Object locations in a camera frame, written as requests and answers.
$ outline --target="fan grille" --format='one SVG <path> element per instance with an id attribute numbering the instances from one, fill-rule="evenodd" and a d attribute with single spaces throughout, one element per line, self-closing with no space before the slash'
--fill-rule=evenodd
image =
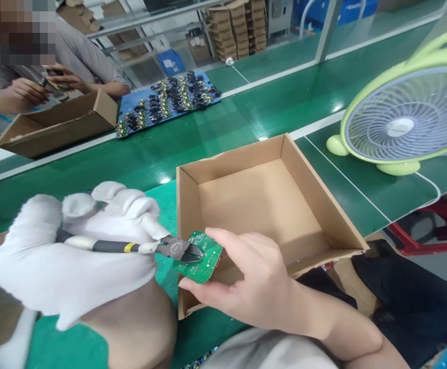
<path id="1" fill-rule="evenodd" d="M 447 147 L 447 67 L 414 72 L 380 87 L 351 113 L 345 138 L 359 155 L 406 160 Z"/>

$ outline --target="yellow band on pliers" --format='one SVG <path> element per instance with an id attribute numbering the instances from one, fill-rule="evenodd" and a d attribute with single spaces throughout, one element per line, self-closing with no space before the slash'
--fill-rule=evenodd
<path id="1" fill-rule="evenodd" d="M 124 246 L 124 252 L 131 252 L 131 249 L 133 246 L 136 245 L 135 243 L 128 243 L 126 246 Z"/>

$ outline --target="fan base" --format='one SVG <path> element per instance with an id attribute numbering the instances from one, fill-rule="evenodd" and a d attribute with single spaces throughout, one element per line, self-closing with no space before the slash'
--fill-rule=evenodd
<path id="1" fill-rule="evenodd" d="M 419 161 L 412 161 L 402 164 L 377 164 L 377 169 L 394 176 L 403 176 L 416 173 L 420 167 L 421 165 Z"/>
<path id="2" fill-rule="evenodd" d="M 334 135 L 328 138 L 326 142 L 327 149 L 333 153 L 334 155 L 338 156 L 346 156 L 350 152 L 346 149 L 345 145 L 341 141 L 340 135 Z"/>

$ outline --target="green circuit board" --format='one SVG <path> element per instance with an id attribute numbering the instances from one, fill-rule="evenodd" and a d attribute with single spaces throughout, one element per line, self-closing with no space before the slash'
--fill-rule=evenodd
<path id="1" fill-rule="evenodd" d="M 203 252 L 203 260 L 197 263 L 174 261 L 174 268 L 197 283 L 206 283 L 218 266 L 223 248 L 201 231 L 195 231 L 188 241 Z"/>

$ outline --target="gray shirt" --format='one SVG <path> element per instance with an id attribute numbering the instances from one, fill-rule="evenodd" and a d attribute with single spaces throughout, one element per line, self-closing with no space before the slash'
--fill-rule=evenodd
<path id="1" fill-rule="evenodd" d="M 129 86 L 114 62 L 75 28 L 56 20 L 56 61 L 71 69 L 88 83 L 119 82 Z M 7 88 L 14 79 L 24 77 L 40 84 L 44 77 L 41 66 L 0 65 L 0 89 Z"/>

